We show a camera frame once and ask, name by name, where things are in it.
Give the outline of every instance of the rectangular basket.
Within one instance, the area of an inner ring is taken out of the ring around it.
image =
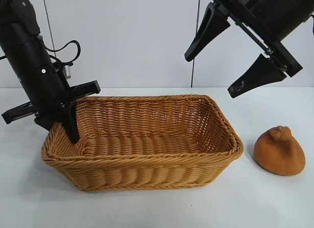
[[[180,189],[212,182],[243,144],[208,96],[87,97],[81,139],[56,123],[42,158],[78,189]]]

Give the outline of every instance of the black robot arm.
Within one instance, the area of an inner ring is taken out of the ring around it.
[[[191,46],[193,60],[207,44],[225,31],[230,17],[265,52],[228,89],[234,98],[256,87],[293,77],[302,66],[281,41],[314,12],[314,0],[213,0]]]
[[[80,52],[78,42],[74,42]],[[72,63],[57,58],[52,63],[29,0],[0,0],[0,46],[30,100],[3,113],[6,123],[35,114],[36,124],[47,130],[54,122],[62,123],[76,143],[76,100],[99,93],[97,81],[69,86],[64,71]]]

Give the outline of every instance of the white tabletop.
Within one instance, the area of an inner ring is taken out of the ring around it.
[[[166,191],[86,193],[40,157],[47,132],[33,117],[0,120],[1,228],[312,228],[314,88],[259,88],[231,99],[226,88],[102,89],[104,96],[211,96],[245,149],[211,184]],[[27,102],[23,89],[0,89],[0,112]],[[305,170],[281,177],[252,159],[256,139],[289,126],[306,155]]]

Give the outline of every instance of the white backdrop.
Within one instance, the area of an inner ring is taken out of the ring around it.
[[[30,0],[47,46],[52,47],[43,0]],[[201,0],[200,20],[209,0]],[[195,35],[198,0],[46,0],[56,48],[72,39],[82,54],[70,84],[97,79],[102,87],[189,87],[192,63],[184,53]],[[226,87],[262,52],[237,26],[196,58],[194,87]],[[277,86],[314,86],[313,22],[303,23],[283,43],[304,67]],[[68,61],[75,46],[57,54]],[[20,87],[6,60],[0,87]]]

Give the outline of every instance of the black cable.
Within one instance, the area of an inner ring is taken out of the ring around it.
[[[54,59],[58,64],[62,64],[62,61],[59,60],[57,57],[55,57],[55,56],[53,56],[53,55],[49,55],[49,57],[50,57],[51,59]]]
[[[79,44],[79,42],[78,42],[77,40],[72,40],[72,41],[68,42],[66,45],[64,45],[62,48],[57,49],[57,50],[53,50],[53,49],[49,49],[49,48],[46,47],[46,45],[45,45],[45,43],[44,43],[44,41],[43,41],[43,39],[42,39],[41,36],[39,36],[38,38],[39,38],[39,41],[40,41],[40,43],[42,44],[42,46],[43,46],[46,50],[48,50],[48,51],[50,51],[50,52],[58,52],[58,51],[61,51],[61,50],[65,49],[68,45],[70,45],[71,43],[74,43],[74,44],[77,46],[77,48],[78,48],[77,55],[75,56],[75,58],[74,58],[73,60],[71,60],[71,61],[69,61],[69,62],[62,62],[61,60],[59,60],[59,59],[56,58],[55,56],[49,55],[50,58],[56,60],[56,62],[57,62],[58,64],[60,64],[60,65],[68,65],[68,64],[70,64],[70,63],[73,63],[73,62],[76,61],[76,60],[79,58],[79,56],[80,56],[81,47],[80,47],[80,44]]]

